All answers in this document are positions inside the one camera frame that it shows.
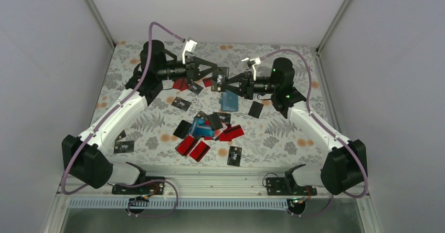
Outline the black VIP card carried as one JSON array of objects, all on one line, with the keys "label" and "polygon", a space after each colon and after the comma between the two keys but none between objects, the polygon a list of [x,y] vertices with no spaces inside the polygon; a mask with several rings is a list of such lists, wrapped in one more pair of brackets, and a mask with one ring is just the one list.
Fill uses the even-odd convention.
[{"label": "black VIP card carried", "polygon": [[228,67],[219,67],[212,73],[211,77],[211,91],[221,92],[224,91],[223,83],[229,76]]}]

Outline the blue leather card holder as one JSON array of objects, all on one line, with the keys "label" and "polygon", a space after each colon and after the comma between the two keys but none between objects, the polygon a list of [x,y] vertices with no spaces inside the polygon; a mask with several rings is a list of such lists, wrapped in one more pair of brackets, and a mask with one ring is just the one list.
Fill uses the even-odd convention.
[{"label": "blue leather card holder", "polygon": [[237,112],[239,110],[239,96],[231,91],[222,92],[219,103],[220,109],[224,112]]}]

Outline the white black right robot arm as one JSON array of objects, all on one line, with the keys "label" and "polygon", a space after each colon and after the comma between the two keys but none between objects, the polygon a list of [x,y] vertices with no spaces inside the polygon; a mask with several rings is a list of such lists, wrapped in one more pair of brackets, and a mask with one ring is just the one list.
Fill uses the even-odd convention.
[{"label": "white black right robot arm", "polygon": [[305,186],[322,186],[338,195],[362,183],[364,190],[357,197],[365,196],[368,191],[366,146],[361,140],[350,140],[323,120],[311,108],[309,97],[293,85],[294,75],[291,60],[277,58],[270,76],[258,77],[252,69],[224,81],[221,89],[245,99],[252,99],[256,93],[270,94],[273,107],[324,153],[322,166],[302,164],[285,173],[284,188],[289,194],[296,195]]}]

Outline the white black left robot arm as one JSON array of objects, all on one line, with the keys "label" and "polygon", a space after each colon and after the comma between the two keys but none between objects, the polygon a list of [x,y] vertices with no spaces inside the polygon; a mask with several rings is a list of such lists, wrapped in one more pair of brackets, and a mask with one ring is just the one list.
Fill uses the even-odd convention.
[{"label": "white black left robot arm", "polygon": [[61,143],[65,172],[85,186],[98,189],[106,184],[124,184],[138,194],[146,187],[143,170],[132,163],[112,163],[105,153],[114,145],[120,132],[134,121],[163,90],[163,81],[184,79],[192,83],[218,69],[217,64],[193,56],[196,42],[189,40],[181,60],[159,40],[148,41],[140,53],[140,64],[125,84],[116,102],[89,128],[77,136],[67,135]]}]

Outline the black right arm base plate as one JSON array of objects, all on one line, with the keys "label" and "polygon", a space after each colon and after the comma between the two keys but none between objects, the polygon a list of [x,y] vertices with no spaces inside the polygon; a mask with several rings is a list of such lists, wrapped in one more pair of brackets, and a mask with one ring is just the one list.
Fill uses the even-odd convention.
[{"label": "black right arm base plate", "polygon": [[266,191],[269,196],[316,196],[317,190],[312,186],[298,186],[295,183],[287,184],[284,177],[267,177],[265,179]]}]

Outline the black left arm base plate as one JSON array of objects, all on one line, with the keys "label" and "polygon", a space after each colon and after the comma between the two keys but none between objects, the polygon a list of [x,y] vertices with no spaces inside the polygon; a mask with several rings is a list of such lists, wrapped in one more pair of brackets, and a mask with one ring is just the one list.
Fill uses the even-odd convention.
[{"label": "black left arm base plate", "polygon": [[151,182],[138,187],[124,187],[121,185],[112,185],[111,193],[113,195],[162,195],[165,186],[165,177],[163,176],[144,176],[136,181],[135,185]]}]

